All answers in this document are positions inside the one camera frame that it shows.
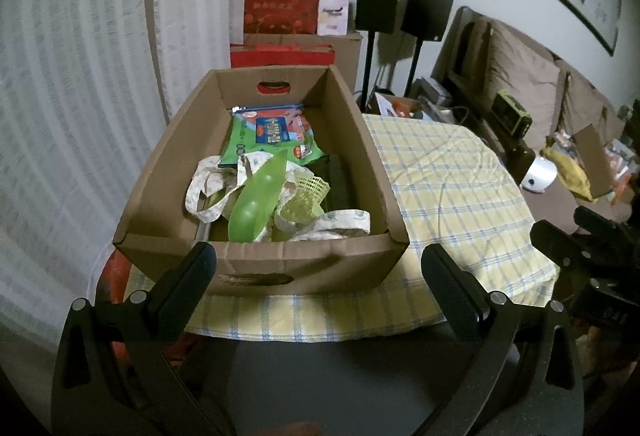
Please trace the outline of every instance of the speaker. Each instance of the speaker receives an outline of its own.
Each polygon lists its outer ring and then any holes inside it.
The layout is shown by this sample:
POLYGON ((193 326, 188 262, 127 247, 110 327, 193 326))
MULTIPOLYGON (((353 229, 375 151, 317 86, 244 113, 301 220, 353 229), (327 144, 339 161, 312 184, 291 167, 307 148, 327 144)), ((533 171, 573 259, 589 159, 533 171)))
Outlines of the speaker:
POLYGON ((401 29, 422 41, 441 41, 453 0, 408 0, 401 29))
POLYGON ((398 0, 356 0, 356 30, 393 33, 398 0))

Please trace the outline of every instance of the metal screw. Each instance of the metal screw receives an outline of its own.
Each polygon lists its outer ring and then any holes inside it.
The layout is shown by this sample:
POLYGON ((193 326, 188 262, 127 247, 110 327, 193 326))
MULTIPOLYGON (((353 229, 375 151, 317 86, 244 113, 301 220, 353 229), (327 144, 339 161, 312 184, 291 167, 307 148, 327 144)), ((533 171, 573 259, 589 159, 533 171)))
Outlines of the metal screw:
POLYGON ((76 299, 71 303, 71 309, 73 311, 80 311, 86 306, 86 299, 76 299))
POLYGON ((562 306, 560 301, 551 301, 551 309, 558 313, 562 313, 562 311, 564 311, 564 306, 562 306))
POLYGON ((506 304, 507 302, 507 296, 501 291, 494 291, 489 297, 494 304, 506 304))
POLYGON ((131 295, 129 295, 129 300, 133 302, 133 304, 143 303, 146 300, 146 291, 136 290, 131 295))

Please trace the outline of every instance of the couch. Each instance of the couch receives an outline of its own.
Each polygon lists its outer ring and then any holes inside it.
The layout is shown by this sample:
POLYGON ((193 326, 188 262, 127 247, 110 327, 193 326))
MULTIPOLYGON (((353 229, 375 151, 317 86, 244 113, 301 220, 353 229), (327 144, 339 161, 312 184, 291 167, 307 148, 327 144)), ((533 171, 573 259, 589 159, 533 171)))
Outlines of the couch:
MULTIPOLYGON (((574 135, 592 126, 601 149, 624 127, 612 104, 578 70, 526 34, 469 7, 458 10, 433 76, 472 110, 476 134, 506 160, 517 183, 557 130, 574 135), (500 88, 508 88, 532 115, 522 140, 511 138, 488 112, 500 88)), ((559 178, 542 194, 522 194, 535 220, 549 220, 568 234, 578 231, 574 210, 580 205, 619 222, 631 214, 629 205, 612 206, 604 197, 595 203, 576 199, 559 178)))

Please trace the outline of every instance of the yellow cloth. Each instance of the yellow cloth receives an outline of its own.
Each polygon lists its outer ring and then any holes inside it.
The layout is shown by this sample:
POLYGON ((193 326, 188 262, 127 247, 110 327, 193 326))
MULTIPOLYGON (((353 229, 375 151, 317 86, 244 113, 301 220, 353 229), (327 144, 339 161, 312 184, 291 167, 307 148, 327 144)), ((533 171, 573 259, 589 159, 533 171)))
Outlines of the yellow cloth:
MULTIPOLYGON (((497 156, 465 127, 364 115, 411 244, 377 288, 346 294, 207 295, 186 329, 211 337, 323 342, 411 331, 442 320, 420 255, 439 242, 488 291, 543 306, 558 267, 531 245, 533 217, 497 156)), ((133 267, 125 294, 153 283, 133 267)))
POLYGON ((575 197, 588 202, 594 201, 589 178, 577 161, 551 147, 545 147, 542 150, 542 156, 556 165, 558 177, 575 197))

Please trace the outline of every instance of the sheer curtain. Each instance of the sheer curtain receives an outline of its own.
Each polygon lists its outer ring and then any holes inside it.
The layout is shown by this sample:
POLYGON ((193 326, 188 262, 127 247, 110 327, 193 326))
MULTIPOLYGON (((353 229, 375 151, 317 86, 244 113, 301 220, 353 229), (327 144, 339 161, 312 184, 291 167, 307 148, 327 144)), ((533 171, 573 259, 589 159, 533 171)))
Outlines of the sheer curtain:
POLYGON ((242 1, 0 0, 0 366, 47 426, 69 305, 242 1))

